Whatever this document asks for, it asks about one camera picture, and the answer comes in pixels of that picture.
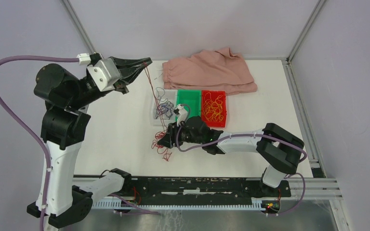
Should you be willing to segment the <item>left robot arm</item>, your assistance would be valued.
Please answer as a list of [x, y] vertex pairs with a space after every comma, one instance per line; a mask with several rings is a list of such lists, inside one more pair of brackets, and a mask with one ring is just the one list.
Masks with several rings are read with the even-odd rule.
[[48, 217], [49, 225], [61, 229], [85, 219], [92, 206], [118, 192], [132, 190], [130, 173], [115, 168], [88, 186], [73, 184], [75, 164], [91, 116], [86, 108], [94, 101], [117, 91], [128, 93], [127, 86], [152, 60], [104, 58], [99, 53], [79, 54], [74, 62], [86, 66], [86, 76], [77, 78], [55, 59], [37, 74], [34, 94], [45, 101], [41, 139], [49, 154], [36, 202], [27, 207], [35, 217]]

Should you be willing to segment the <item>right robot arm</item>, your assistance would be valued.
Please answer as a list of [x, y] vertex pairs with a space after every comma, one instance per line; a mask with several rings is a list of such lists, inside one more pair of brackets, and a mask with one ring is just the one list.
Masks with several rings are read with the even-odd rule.
[[157, 144], [181, 152], [200, 148], [212, 155], [257, 153], [269, 164], [259, 183], [264, 196], [276, 193], [282, 180], [295, 175], [307, 158], [304, 142], [275, 123], [255, 131], [230, 133], [210, 128], [201, 117], [193, 116], [170, 123]]

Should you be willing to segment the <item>white plastic bin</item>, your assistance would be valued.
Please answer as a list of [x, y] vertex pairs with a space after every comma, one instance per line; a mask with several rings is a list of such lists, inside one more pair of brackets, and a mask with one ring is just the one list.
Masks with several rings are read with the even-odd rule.
[[154, 88], [154, 96], [151, 96], [151, 125], [162, 126], [176, 121], [173, 112], [176, 107], [177, 90], [165, 90], [161, 87]]

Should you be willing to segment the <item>green plastic bin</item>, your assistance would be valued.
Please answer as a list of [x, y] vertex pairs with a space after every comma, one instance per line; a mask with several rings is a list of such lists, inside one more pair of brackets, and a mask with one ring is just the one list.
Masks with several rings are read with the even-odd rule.
[[190, 109], [190, 116], [201, 116], [201, 97], [200, 90], [178, 90], [176, 104], [187, 104]]

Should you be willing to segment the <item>red plastic bin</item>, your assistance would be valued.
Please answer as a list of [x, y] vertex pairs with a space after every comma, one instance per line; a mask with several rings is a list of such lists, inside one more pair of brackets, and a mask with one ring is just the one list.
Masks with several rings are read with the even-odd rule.
[[224, 91], [203, 90], [201, 97], [201, 118], [209, 126], [226, 126], [226, 93]]

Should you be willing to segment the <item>pink cloth shorts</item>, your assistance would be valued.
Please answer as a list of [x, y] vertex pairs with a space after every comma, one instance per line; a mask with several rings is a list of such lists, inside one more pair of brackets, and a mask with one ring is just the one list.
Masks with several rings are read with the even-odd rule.
[[258, 90], [242, 54], [229, 47], [170, 59], [162, 64], [162, 79], [170, 90], [214, 90], [227, 95]]

